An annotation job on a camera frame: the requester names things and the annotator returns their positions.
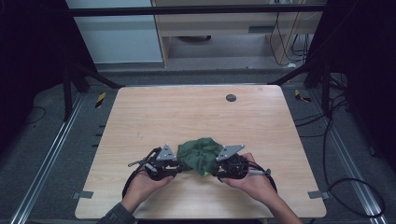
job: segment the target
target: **sleeve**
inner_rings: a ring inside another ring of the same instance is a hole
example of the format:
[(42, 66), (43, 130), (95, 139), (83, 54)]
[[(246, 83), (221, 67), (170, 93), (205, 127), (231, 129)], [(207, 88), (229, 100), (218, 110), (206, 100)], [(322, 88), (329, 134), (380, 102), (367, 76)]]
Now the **sleeve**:
[(97, 224), (126, 224), (134, 223), (134, 216), (129, 213), (121, 203), (116, 204)]

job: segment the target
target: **aluminum rail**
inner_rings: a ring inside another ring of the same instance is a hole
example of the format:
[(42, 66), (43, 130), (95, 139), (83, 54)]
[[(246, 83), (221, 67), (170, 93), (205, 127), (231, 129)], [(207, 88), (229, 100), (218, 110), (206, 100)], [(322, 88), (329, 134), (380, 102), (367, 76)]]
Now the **aluminum rail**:
[(64, 144), (64, 140), (66, 139), (66, 136), (68, 135), (76, 119), (78, 111), (81, 108), (81, 103), (83, 99), (84, 99), (84, 94), (81, 93), (78, 96), (77, 100), (75, 101), (75, 105), (73, 106), (74, 110), (70, 116), (70, 119), (63, 123), (60, 131), (58, 132), (55, 140), (52, 143), (51, 148), (49, 149), (49, 153), (47, 154), (47, 157), (44, 159), (40, 169), (37, 172), (37, 175), (35, 176), (35, 180), (33, 181), (32, 185), (25, 194), (17, 211), (14, 213), (13, 217), (11, 218), (10, 223), (23, 224), (26, 222), (30, 212), (32, 211), (33, 206), (35, 205), (35, 201), (37, 200), (38, 195), (40, 194), (41, 190), (44, 187), (47, 177), (50, 174), (50, 170), (53, 164), (55, 163), (59, 152), (61, 151), (61, 148)]
[[(321, 106), (320, 106), (318, 94), (315, 91), (309, 91), (309, 92), (310, 92), (310, 95), (313, 96), (312, 98), (313, 98), (313, 101), (314, 101), (317, 109), (320, 112), (323, 112), (321, 109)], [(326, 125), (328, 124), (328, 121), (326, 119), (324, 119), (323, 121), (326, 123)], [(334, 143), (334, 149), (338, 155), (338, 158), (340, 159), (341, 163), (343, 164), (348, 177), (352, 177), (352, 178), (356, 178), (356, 179), (364, 181), (361, 171), (359, 170), (358, 166), (356, 165), (356, 163), (354, 162), (354, 160), (348, 153), (347, 147), (345, 146), (345, 144), (342, 140), (342, 137), (337, 132), (335, 125), (333, 125), (332, 128), (330, 129), (329, 135), (332, 139), (332, 142)], [(358, 197), (361, 201), (361, 205), (363, 206), (367, 215), (373, 216), (373, 215), (378, 214), (381, 211), (381, 208), (380, 208), (374, 194), (372, 193), (372, 191), (369, 188), (367, 188), (367, 186), (363, 186), (363, 185), (361, 185), (359, 183), (355, 183), (355, 182), (352, 183), (352, 186), (353, 186), (356, 194), (358, 195)], [(377, 217), (377, 218), (370, 218), (370, 222), (372, 224), (387, 224), (388, 223), (388, 221), (384, 215), (382, 215), (381, 217)]]

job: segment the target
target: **human hand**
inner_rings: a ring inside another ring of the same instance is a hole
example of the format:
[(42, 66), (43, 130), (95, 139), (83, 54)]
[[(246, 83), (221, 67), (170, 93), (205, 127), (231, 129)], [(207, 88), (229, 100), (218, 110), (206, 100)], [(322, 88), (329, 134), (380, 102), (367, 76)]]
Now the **human hand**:
[[(251, 153), (242, 156), (248, 161), (256, 162)], [(241, 189), (254, 200), (265, 204), (271, 202), (274, 197), (277, 197), (277, 193), (272, 187), (271, 182), (264, 175), (247, 174), (243, 179), (222, 178), (221, 182), (233, 188)]]
[(145, 201), (152, 192), (164, 187), (173, 179), (172, 176), (167, 176), (159, 181), (152, 180), (144, 167), (142, 167), (129, 185), (121, 204), (130, 213), (133, 213), (137, 206)]

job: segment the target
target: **gray floor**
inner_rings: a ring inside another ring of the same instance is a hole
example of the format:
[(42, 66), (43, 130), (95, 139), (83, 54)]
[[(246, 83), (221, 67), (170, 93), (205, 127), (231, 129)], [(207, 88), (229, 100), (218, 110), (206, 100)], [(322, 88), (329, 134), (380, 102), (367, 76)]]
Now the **gray floor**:
[[(266, 83), (286, 75), (290, 69), (276, 64), (263, 36), (213, 36), (207, 42), (185, 42), (177, 38), (172, 42), (169, 65), (166, 68), (136, 68), (133, 72), (105, 72), (105, 76), (126, 85), (184, 85), (184, 84), (229, 84)], [(297, 100), (294, 90), (300, 89), (303, 96), (314, 98), (319, 90), (306, 91), (302, 88), (304, 76), (294, 78), (283, 86), (283, 92), (294, 119), (316, 115), (317, 105)], [(98, 133), (106, 124), (109, 111), (117, 91), (111, 90), (90, 79), (92, 87), (83, 96), (76, 121), (64, 141), (55, 164), (38, 198), (29, 220), (40, 223), (78, 222), (74, 215), (77, 200), (72, 193), (83, 188), (100, 142)], [(106, 98), (101, 108), (94, 108), (98, 95), (105, 91)], [(332, 91), (332, 96), (339, 91)], [(42, 161), (49, 151), (53, 139), (59, 132), (64, 115), (62, 86), (43, 91), (35, 98), (35, 106), (28, 121), (40, 119), (25, 125), (10, 147), (11, 153), (1, 160), (0, 167), (0, 220), (7, 222), (20, 205), (23, 197), (35, 179)], [(333, 129), (339, 132), (351, 159), (361, 171), (364, 180), (372, 184), (385, 198), (388, 223), (396, 223), (396, 175), (387, 162), (372, 157), (369, 145), (358, 128), (356, 121), (347, 111), (347, 106), (334, 112)], [(326, 190), (322, 169), (323, 137), (304, 137), (324, 133), (325, 122), (320, 119), (299, 127), (298, 132), (310, 162), (319, 189)], [(347, 177), (347, 169), (340, 160), (334, 141), (329, 137), (326, 145), (326, 162), (330, 182)], [(344, 184), (335, 190), (355, 209), (364, 211), (355, 189)], [(315, 223), (372, 223), (342, 207), (334, 198), (325, 200), (328, 214)]]

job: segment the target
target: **cabinet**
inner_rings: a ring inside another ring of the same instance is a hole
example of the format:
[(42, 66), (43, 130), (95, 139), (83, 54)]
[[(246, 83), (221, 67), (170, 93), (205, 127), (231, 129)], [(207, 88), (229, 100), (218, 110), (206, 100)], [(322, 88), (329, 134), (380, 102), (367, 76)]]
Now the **cabinet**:
[[(324, 3), (326, 0), (294, 0), (293, 4)], [(154, 7), (265, 5), (270, 0), (151, 0)], [(157, 15), (155, 21), (163, 62), (167, 65), (172, 36), (249, 35), (271, 36), (276, 60), (286, 61), (285, 52), (296, 34), (313, 34), (321, 12), (223, 13)]]

